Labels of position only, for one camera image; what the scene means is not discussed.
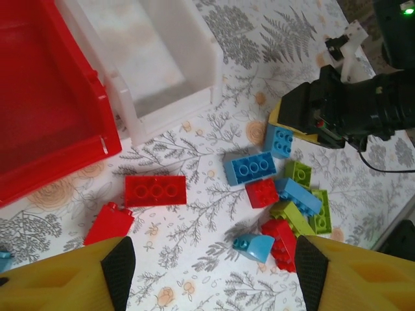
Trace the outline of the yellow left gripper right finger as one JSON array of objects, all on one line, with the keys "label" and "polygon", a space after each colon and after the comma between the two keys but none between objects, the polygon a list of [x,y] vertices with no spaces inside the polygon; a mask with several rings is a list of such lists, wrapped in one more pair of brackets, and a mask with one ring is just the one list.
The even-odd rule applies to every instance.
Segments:
[{"label": "yellow left gripper right finger", "polygon": [[307,310],[413,310],[414,262],[300,236],[296,273]]}]

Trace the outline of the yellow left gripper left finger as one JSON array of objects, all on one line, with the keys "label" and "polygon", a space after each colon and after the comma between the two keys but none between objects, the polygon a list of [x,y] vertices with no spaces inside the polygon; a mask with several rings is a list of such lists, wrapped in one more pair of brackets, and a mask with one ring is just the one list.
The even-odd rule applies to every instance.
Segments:
[{"label": "yellow left gripper left finger", "polygon": [[116,237],[1,274],[2,310],[126,310],[136,266]]}]

